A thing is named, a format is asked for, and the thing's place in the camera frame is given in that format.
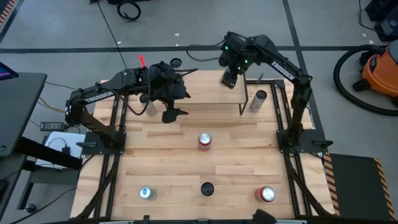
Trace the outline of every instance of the butcher block tabletop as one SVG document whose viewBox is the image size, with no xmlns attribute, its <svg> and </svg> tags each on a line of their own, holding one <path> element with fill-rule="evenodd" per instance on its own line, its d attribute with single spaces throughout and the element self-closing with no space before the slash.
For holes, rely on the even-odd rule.
<svg viewBox="0 0 398 224">
<path fill-rule="evenodd" d="M 201 71 L 201 80 L 214 79 L 214 74 L 222 72 Z M 190 83 L 186 79 L 185 82 L 192 99 L 176 101 L 175 107 L 189 115 L 179 116 L 176 122 L 161 122 L 164 105 L 158 101 L 154 102 L 155 116 L 145 113 L 135 116 L 128 111 L 126 146 L 120 158 L 111 219 L 142 220 L 144 215 L 149 215 L 151 220 L 251 219 L 258 208 L 276 218 L 294 218 L 284 157 L 279 152 L 275 134 L 278 126 L 270 85 L 248 85 L 248 106 L 258 90 L 266 91 L 268 97 L 258 113 L 251 113 L 247 107 L 240 116 L 238 105 L 231 103 L 240 103 L 243 88 L 233 89 L 231 94 L 218 83 L 212 83 L 211 91 L 206 91 L 204 81 Z M 293 85 L 287 81 L 285 84 L 291 99 Z M 282 106 L 279 90 L 277 94 Z M 129 104 L 140 111 L 142 105 L 138 98 L 130 96 Z M 113 101 L 114 98 L 108 98 L 96 103 L 94 116 L 104 124 L 110 122 Z M 122 103 L 119 105 L 116 124 L 119 124 Z M 302 123 L 306 129 L 313 126 L 308 110 Z M 198 149 L 201 133 L 213 138 L 209 151 Z M 78 215 L 96 192 L 102 161 L 103 156 L 97 155 L 81 171 L 71 217 Z M 301 161 L 308 188 L 326 210 L 334 213 L 321 160 L 301 154 Z M 201 194 L 200 187 L 205 182 L 215 187 L 209 197 Z M 139 190 L 143 186 L 156 191 L 155 200 L 140 198 Z M 258 202 L 254 198 L 254 191 L 263 186 L 274 189 L 273 202 Z M 301 192 L 297 186 L 296 189 L 300 212 L 304 214 Z M 102 215 L 107 198 L 106 192 Z"/>
</svg>

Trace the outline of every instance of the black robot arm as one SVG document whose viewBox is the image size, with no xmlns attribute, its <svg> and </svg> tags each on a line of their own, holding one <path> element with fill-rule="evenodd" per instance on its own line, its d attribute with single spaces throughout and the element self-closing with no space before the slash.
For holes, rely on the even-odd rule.
<svg viewBox="0 0 398 224">
<path fill-rule="evenodd" d="M 238 75 L 242 75 L 254 63 L 267 63 L 294 84 L 291 99 L 293 115 L 291 125 L 287 128 L 286 141 L 292 147 L 298 146 L 303 131 L 303 112 L 312 95 L 312 77 L 281 55 L 266 35 L 247 38 L 228 32 L 221 49 L 223 53 L 219 64 L 227 67 L 221 83 L 228 88 L 234 88 Z"/>
<path fill-rule="evenodd" d="M 164 123 L 174 122 L 178 115 L 188 114 L 178 108 L 174 108 L 174 100 L 190 98 L 186 92 L 184 76 L 177 73 L 173 67 L 166 63 L 147 67 L 126 69 L 115 74 L 107 82 L 95 83 L 94 86 L 73 91 L 66 103 L 65 121 L 70 125 L 82 124 L 98 134 L 105 146 L 118 145 L 118 136 L 113 126 L 106 126 L 91 115 L 86 105 L 109 98 L 111 96 L 148 95 L 150 101 L 159 100 L 166 106 L 163 112 Z"/>
</svg>

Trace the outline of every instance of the concrete floor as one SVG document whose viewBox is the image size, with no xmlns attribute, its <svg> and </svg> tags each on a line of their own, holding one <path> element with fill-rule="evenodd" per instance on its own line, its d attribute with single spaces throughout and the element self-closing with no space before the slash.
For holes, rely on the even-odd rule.
<svg viewBox="0 0 398 224">
<path fill-rule="evenodd" d="M 44 72 L 49 82 L 86 87 L 94 82 L 109 79 L 123 69 L 116 52 L 96 49 L 97 53 L 48 53 L 45 49 L 113 48 L 111 34 L 97 5 L 78 0 L 20 0 L 21 7 L 7 34 L 0 43 L 0 61 L 19 72 Z M 362 0 L 363 7 L 370 0 Z M 290 6 L 297 30 L 298 41 L 292 39 L 288 17 Z M 101 7 L 115 34 L 120 47 L 148 47 L 150 52 L 124 52 L 128 67 L 138 67 L 138 55 L 145 57 L 147 64 L 161 60 L 169 62 L 179 57 L 183 68 L 198 67 L 203 70 L 219 69 L 217 62 L 195 62 L 184 51 L 165 52 L 157 47 L 187 46 L 189 44 L 214 44 L 219 42 L 227 30 L 243 35 L 268 35 L 293 63 L 300 65 L 294 44 L 301 46 L 355 46 L 373 42 L 381 44 L 377 35 L 358 25 L 357 0 L 151 0 L 139 2 L 142 16 L 132 23 L 122 21 L 116 7 L 101 1 Z M 363 14 L 365 24 L 370 24 Z M 17 49 L 26 54 L 7 54 L 3 50 Z M 335 143 L 329 151 L 356 156 L 377 157 L 381 160 L 387 185 L 395 210 L 398 208 L 398 153 L 396 127 L 398 119 L 369 113 L 352 105 L 338 94 L 332 73 L 342 51 L 302 52 L 308 73 L 314 77 L 312 87 L 320 118 L 327 139 Z M 201 58 L 214 57 L 217 51 L 193 52 Z M 344 83 L 350 85 L 358 78 L 359 65 L 353 57 L 342 68 Z M 280 78 L 267 66 L 252 67 L 249 78 Z M 50 105 L 63 108 L 70 91 L 46 85 L 42 93 Z M 373 93 L 360 94 L 361 98 L 391 107 L 387 99 Z M 33 121 L 63 121 L 63 114 L 36 106 Z M 28 124 L 24 136 L 41 141 L 46 133 Z M 23 172 L 9 207 L 1 223 L 10 223 L 27 215 L 16 211 L 19 196 L 26 182 Z M 29 203 L 41 207 L 73 186 L 36 185 Z M 67 193 L 49 208 L 22 223 L 43 223 L 66 220 L 70 215 L 74 192 Z"/>
</svg>

